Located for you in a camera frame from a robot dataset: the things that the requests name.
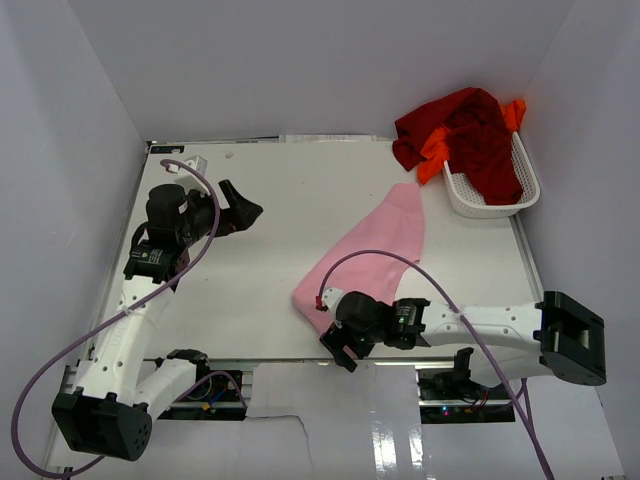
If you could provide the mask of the pink t shirt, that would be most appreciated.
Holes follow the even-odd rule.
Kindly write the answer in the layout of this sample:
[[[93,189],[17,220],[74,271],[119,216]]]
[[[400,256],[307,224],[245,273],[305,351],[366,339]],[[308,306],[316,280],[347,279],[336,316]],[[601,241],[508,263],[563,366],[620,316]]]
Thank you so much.
[[[377,252],[394,253],[416,263],[422,257],[424,237],[419,186],[394,185],[384,200],[303,277],[293,290],[293,305],[321,335],[332,324],[328,313],[316,309],[316,297],[325,289],[321,285],[324,277],[329,278],[326,287],[360,291],[391,302],[407,266]]]

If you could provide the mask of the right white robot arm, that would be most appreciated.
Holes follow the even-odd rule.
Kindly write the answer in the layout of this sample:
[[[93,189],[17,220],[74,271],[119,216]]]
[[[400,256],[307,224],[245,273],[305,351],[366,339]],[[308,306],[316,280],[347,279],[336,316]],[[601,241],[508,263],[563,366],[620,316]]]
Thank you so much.
[[[403,351],[456,345],[451,384],[466,399],[505,380],[553,375],[581,386],[607,380],[603,319],[562,292],[547,291],[537,303],[457,313],[421,298],[386,304],[328,288],[316,308],[332,317],[321,343],[348,371],[377,344]]]

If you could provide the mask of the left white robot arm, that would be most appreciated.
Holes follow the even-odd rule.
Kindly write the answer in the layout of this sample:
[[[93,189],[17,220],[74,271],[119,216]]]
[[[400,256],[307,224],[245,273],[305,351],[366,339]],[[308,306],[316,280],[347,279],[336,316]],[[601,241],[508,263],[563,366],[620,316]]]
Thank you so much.
[[[95,358],[71,393],[60,393],[52,414],[73,451],[136,461],[146,449],[152,424],[182,392],[191,399],[211,387],[207,363],[197,350],[174,351],[140,381],[153,333],[173,297],[175,278],[189,263],[189,249],[204,237],[249,229],[262,214],[228,180],[219,187],[227,207],[216,211],[210,195],[177,184],[154,187],[146,220],[135,231],[124,268],[123,319],[99,336]]]

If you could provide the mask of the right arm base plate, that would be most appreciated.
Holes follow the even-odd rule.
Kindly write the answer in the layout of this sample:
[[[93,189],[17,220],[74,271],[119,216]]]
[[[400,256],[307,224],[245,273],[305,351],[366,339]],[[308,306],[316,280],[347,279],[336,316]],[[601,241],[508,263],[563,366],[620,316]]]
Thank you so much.
[[[416,369],[423,425],[511,423],[512,402],[502,384],[487,388],[471,380],[473,349],[459,351],[443,366]]]

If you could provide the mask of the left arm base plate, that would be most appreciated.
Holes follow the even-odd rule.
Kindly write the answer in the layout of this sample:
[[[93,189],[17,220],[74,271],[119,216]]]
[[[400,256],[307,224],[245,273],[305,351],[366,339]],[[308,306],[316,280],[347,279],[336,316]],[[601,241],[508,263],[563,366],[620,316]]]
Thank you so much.
[[[243,391],[244,373],[227,370],[227,376],[212,376],[189,395],[174,403],[162,415],[164,420],[180,421],[243,421],[246,408],[240,397],[249,401],[250,394]]]

